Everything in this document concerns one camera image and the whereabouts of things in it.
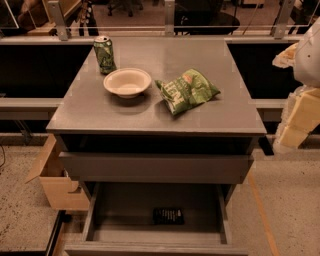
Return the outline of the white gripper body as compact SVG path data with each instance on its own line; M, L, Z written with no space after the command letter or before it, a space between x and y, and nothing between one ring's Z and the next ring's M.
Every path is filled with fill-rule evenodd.
M320 88L320 47L312 43L295 43L278 54L272 64L276 67L292 67L294 78L302 83L293 93L290 93L282 111L282 121L278 126L277 139L285 126L296 103L296 97L308 90Z

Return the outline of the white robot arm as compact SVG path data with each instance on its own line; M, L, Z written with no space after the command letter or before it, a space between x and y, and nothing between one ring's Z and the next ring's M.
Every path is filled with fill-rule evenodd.
M276 131L273 148L284 153L297 149L320 124L320 18L272 64L292 67L294 79L302 83L289 94Z

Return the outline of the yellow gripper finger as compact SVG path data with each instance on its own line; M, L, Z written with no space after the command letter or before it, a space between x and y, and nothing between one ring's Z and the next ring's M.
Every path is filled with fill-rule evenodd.
M305 131L285 126L280 134L279 143L288 148L298 148L307 136L308 133Z
M320 124L320 89L300 93L288 119L288 125L310 133Z

